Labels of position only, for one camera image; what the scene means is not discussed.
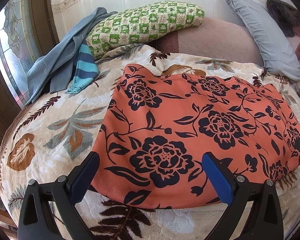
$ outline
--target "fuzzy dark object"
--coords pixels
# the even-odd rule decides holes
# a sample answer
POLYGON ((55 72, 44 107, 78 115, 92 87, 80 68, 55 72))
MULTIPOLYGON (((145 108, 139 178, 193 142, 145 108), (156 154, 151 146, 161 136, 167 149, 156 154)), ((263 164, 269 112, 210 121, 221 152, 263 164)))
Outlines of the fuzzy dark object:
POLYGON ((267 0, 266 8, 286 37, 294 37, 293 26, 300 26, 300 14, 296 8, 281 0, 267 0))

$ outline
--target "stained glass window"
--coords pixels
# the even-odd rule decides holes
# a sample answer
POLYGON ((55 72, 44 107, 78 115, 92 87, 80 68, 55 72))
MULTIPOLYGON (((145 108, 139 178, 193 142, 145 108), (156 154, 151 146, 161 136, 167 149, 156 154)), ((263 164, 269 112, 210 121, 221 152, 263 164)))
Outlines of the stained glass window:
POLYGON ((21 108, 30 99, 26 73, 38 58, 28 0, 9 0, 0 12, 0 71, 21 108))

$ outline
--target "gray pillow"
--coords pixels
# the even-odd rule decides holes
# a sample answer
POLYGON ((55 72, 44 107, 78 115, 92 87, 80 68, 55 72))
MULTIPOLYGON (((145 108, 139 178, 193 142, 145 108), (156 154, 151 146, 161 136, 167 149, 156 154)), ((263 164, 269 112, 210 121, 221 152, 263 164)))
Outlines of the gray pillow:
POLYGON ((265 8, 252 0, 226 0, 258 45, 265 68, 276 76, 300 80, 300 65, 289 41, 265 8))

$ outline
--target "blue gripper pad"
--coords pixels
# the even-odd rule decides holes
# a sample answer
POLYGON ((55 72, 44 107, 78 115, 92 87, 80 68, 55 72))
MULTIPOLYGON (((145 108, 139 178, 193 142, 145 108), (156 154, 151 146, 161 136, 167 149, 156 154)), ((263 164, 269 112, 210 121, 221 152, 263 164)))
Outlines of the blue gripper pad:
POLYGON ((72 205, 82 201, 99 165, 100 157, 97 153, 94 153, 71 186, 69 200, 72 205))
POLYGON ((202 169, 208 176, 221 202, 230 205, 233 200, 232 187, 208 154, 202 156, 202 169))

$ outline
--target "bed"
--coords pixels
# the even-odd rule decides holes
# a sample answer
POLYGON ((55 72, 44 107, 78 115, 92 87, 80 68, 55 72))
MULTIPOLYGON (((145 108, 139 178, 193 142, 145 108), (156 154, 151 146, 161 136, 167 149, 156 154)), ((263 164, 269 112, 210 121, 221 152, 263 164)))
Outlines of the bed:
MULTIPOLYGON (((148 45, 130 44, 108 52, 97 62, 99 76, 85 90, 77 95, 64 91, 42 95, 19 113, 0 148, 0 195, 16 224, 29 179, 39 183, 54 181, 68 174, 90 152, 116 83, 129 63, 140 64, 154 75, 187 72, 201 76, 204 73, 221 78, 237 76, 251 84, 271 83, 300 123, 300 97, 294 84, 285 78, 264 74, 259 66, 262 58, 258 47, 244 27, 206 18, 197 29, 170 33, 151 45, 158 50, 148 45), (218 58, 229 62, 219 64, 218 58), (206 64, 195 63, 202 60, 206 64)), ((282 209, 284 236, 288 239, 300 221, 300 166, 275 186, 282 209)), ((91 189, 76 208, 96 235, 104 235, 105 226, 112 221, 121 228, 117 232, 121 240, 203 239, 221 217, 226 204, 145 211, 110 200, 91 189), (119 216, 122 208, 126 213, 119 216), (122 215, 133 222, 115 219, 122 215)), ((232 239, 240 234, 250 208, 248 204, 232 239)), ((51 209, 62 236, 71 239, 53 204, 51 209)))

